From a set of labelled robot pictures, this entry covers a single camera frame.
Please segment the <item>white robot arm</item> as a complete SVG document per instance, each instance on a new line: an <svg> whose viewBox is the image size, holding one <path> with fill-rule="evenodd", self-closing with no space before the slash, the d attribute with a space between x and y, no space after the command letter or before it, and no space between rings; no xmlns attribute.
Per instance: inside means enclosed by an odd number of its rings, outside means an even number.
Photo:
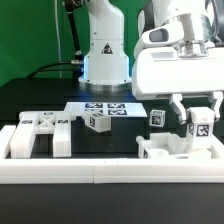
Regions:
<svg viewBox="0 0 224 224"><path fill-rule="evenodd" d="M85 0L90 48L81 85L95 90L129 83L138 100L167 98L185 123L184 98L206 96L220 118L224 96L224 0L148 0L129 33L108 0Z"/></svg>

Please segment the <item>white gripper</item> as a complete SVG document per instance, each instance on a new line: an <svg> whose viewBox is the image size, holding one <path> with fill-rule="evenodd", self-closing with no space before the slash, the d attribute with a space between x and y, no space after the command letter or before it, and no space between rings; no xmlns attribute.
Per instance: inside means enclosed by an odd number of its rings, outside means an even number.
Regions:
<svg viewBox="0 0 224 224"><path fill-rule="evenodd" d="M221 117L224 99L224 48L212 48L207 57L179 58L173 47L144 49L132 70L132 93L138 100L166 98L178 115L187 121L182 95L208 92L215 120Z"/></svg>

